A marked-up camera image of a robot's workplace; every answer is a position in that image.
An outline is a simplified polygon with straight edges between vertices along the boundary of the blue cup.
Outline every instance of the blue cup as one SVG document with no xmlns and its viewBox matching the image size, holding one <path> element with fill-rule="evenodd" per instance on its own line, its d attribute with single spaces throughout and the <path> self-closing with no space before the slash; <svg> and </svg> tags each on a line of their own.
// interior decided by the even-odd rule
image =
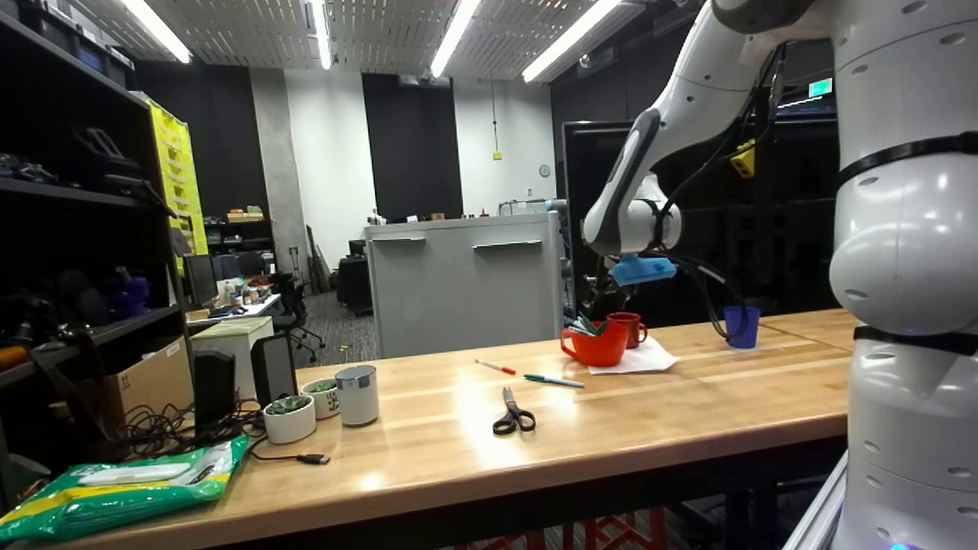
<svg viewBox="0 0 978 550">
<path fill-rule="evenodd" d="M 726 304 L 730 349 L 757 349 L 757 304 Z"/>
</svg>

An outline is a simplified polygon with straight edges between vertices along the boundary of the wooden tabletop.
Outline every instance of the wooden tabletop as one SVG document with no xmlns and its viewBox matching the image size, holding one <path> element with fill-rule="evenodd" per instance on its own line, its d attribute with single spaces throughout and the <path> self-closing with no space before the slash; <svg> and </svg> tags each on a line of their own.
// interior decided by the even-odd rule
<svg viewBox="0 0 978 550">
<path fill-rule="evenodd" d="M 296 445 L 260 449 L 326 451 L 329 465 L 249 460 L 208 509 L 81 543 L 213 546 L 838 436 L 852 328 L 847 310 L 764 318 L 756 352 L 727 352 L 708 322 L 663 328 L 652 336 L 683 361 L 652 376 L 590 376 L 556 342 L 372 361 L 376 425 L 326 418 Z M 585 387 L 500 376 L 476 356 Z M 337 368 L 301 368 L 301 380 Z M 534 434 L 491 436 L 505 386 L 537 415 Z"/>
</svg>

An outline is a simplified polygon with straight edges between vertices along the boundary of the white mug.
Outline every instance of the white mug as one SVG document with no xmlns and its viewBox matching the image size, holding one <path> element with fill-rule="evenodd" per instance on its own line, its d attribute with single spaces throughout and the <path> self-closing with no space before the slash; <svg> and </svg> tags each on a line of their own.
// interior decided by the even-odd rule
<svg viewBox="0 0 978 550">
<path fill-rule="evenodd" d="M 360 364 L 337 372 L 338 415 L 346 428 L 372 425 L 380 415 L 376 365 Z"/>
</svg>

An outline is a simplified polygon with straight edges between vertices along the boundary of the scissors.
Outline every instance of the scissors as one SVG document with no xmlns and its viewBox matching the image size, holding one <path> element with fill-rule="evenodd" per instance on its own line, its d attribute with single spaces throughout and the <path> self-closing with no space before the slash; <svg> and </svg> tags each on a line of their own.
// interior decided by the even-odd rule
<svg viewBox="0 0 978 550">
<path fill-rule="evenodd" d="M 534 429 L 537 418 L 528 410 L 517 406 L 517 397 L 510 387 L 500 387 L 500 400 L 506 402 L 506 411 L 491 425 L 491 434 L 515 434 L 515 429 Z"/>
</svg>

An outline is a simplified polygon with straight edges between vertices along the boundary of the white cup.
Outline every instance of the white cup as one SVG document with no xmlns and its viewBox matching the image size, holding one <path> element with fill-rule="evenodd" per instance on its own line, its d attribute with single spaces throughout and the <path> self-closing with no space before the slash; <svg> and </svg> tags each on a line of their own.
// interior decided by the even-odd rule
<svg viewBox="0 0 978 550">
<path fill-rule="evenodd" d="M 314 397 L 289 393 L 264 406 L 273 445 L 305 441 L 314 429 Z"/>
<path fill-rule="evenodd" d="M 376 365 L 360 364 L 337 372 L 338 415 L 346 428 L 372 425 L 376 402 Z"/>
<path fill-rule="evenodd" d="M 338 391 L 333 379 L 302 386 L 302 393 L 314 400 L 314 418 L 338 415 Z"/>
</svg>

